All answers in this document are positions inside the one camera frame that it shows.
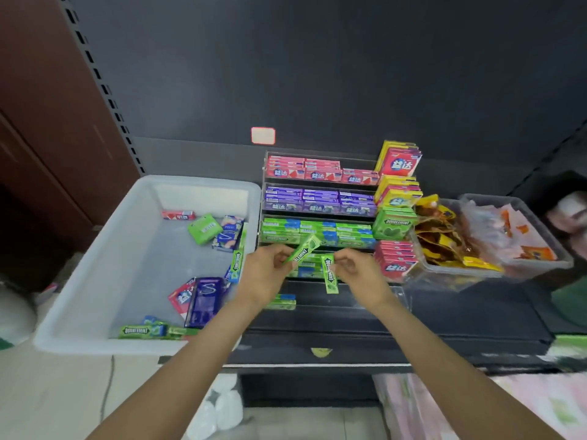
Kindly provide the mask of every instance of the blue floral gum packet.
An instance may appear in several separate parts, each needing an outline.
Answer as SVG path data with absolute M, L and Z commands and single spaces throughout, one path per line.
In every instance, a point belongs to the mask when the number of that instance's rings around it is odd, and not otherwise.
M 187 311 L 185 327 L 202 328 L 220 310 L 225 280 L 219 277 L 196 278 L 196 286 Z

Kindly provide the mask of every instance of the brown wooden panel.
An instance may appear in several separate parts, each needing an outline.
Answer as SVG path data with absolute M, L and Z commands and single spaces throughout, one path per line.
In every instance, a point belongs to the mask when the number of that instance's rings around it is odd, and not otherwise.
M 0 0 L 0 108 L 95 224 L 138 171 L 57 0 Z
M 71 248 L 87 248 L 92 236 L 92 222 L 26 145 L 1 111 L 0 183 L 39 222 L 44 223 L 47 233 L 54 234 Z

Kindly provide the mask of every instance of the right hand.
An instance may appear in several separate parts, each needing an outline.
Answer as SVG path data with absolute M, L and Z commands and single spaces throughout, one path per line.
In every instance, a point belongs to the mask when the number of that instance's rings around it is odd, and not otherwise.
M 379 264 L 369 253 L 342 249 L 334 253 L 334 272 L 347 283 L 357 302 L 375 314 L 382 304 L 399 303 Z

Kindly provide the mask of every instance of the white toilet paper roll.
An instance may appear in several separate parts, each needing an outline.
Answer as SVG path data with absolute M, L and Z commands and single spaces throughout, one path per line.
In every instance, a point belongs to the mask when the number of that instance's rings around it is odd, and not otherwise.
M 216 430 L 216 409 L 209 401 L 203 401 L 186 429 L 186 436 L 190 440 L 204 440 Z
M 230 391 L 237 385 L 238 374 L 218 374 L 212 382 L 212 390 L 219 394 Z
M 223 392 L 216 400 L 216 424 L 224 431 L 242 421 L 242 399 L 237 391 Z

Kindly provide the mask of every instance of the plastic tub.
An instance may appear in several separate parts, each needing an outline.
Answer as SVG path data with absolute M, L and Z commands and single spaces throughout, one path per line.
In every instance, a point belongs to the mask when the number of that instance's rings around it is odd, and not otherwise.
M 250 182 L 145 176 L 129 190 L 39 326 L 37 348 L 60 354 L 173 355 L 186 342 L 117 340 L 121 325 L 155 315 L 183 325 L 167 296 L 193 276 L 223 276 L 232 253 L 199 246 L 186 221 L 161 210 L 242 216 L 245 252 L 255 250 L 260 188 Z
M 439 202 L 459 215 L 461 207 L 457 199 L 440 199 Z M 418 264 L 414 266 L 404 280 L 403 288 L 406 290 L 460 292 L 486 279 L 503 277 L 503 273 L 496 270 L 442 267 L 428 264 L 413 229 L 408 233 L 408 237 L 414 244 L 414 253 L 418 259 Z
M 505 278 L 511 282 L 520 282 L 527 279 L 532 279 L 539 274 L 549 272 L 554 269 L 570 269 L 573 266 L 574 260 L 568 251 L 566 251 L 558 239 L 556 239 L 547 227 L 540 221 L 540 219 L 532 212 L 522 199 L 511 196 L 488 196 L 478 195 L 473 193 L 464 194 L 459 197 L 462 201 L 474 200 L 475 204 L 479 206 L 494 205 L 502 207 L 506 204 L 511 204 L 514 210 L 521 211 L 530 221 L 533 227 L 544 238 L 548 246 L 554 251 L 556 255 L 555 261 L 542 261 L 539 259 L 512 259 L 499 258 L 488 259 L 497 264 L 500 264 L 505 269 Z M 492 257 L 492 253 L 486 253 L 487 257 Z

